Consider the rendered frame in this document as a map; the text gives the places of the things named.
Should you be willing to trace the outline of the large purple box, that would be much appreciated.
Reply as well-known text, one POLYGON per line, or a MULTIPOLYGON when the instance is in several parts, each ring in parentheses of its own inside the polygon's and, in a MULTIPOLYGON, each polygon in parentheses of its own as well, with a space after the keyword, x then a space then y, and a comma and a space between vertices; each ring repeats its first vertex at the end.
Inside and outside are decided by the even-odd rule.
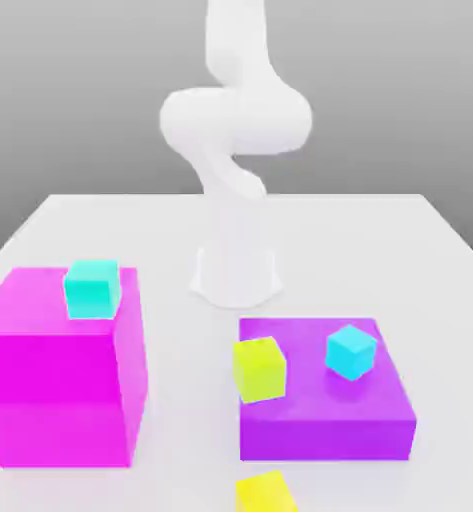
POLYGON ((243 317, 241 339, 273 337, 287 360, 283 397, 239 405, 243 461, 406 460, 417 418, 371 317, 243 317), (377 342, 351 382, 325 365, 326 338, 353 325, 377 342))

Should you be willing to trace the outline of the small turquoise cube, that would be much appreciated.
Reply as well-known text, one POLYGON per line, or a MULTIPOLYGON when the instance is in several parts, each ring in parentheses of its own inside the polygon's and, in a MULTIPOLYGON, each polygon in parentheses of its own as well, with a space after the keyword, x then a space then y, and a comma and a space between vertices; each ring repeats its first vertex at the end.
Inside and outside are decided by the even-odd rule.
POLYGON ((65 274, 63 288, 70 319, 113 319, 122 296, 118 263, 75 260, 65 274))

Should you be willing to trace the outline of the small lime cube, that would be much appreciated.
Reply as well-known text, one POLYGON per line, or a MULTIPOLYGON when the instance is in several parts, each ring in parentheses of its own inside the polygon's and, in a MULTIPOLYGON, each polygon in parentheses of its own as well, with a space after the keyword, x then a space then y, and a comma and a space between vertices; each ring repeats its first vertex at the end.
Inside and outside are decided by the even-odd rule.
POLYGON ((233 377, 244 404, 284 397, 287 362, 273 337, 233 345, 233 377))

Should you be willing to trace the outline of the large magenta box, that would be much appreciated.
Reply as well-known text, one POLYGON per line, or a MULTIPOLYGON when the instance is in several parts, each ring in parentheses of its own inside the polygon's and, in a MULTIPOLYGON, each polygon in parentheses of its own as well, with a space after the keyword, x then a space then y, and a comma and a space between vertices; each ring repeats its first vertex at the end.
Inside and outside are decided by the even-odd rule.
POLYGON ((69 319, 63 268, 19 267, 0 284, 0 466, 133 462, 148 393, 136 269, 112 319, 69 319))

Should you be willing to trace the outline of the small sky blue cube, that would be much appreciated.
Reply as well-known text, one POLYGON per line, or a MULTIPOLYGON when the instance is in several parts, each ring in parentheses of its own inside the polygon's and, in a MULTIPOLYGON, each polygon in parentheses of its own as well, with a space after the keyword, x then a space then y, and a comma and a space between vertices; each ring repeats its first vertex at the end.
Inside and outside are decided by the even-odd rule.
POLYGON ((356 381, 374 365, 377 340, 353 325, 327 336, 325 365, 348 381, 356 381))

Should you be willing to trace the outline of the small yellow cube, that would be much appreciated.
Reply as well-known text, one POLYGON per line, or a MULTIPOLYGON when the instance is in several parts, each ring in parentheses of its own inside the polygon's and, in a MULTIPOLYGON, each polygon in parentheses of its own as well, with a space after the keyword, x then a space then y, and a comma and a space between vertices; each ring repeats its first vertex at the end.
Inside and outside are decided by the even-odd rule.
POLYGON ((298 512, 279 470, 237 480, 236 512, 298 512))

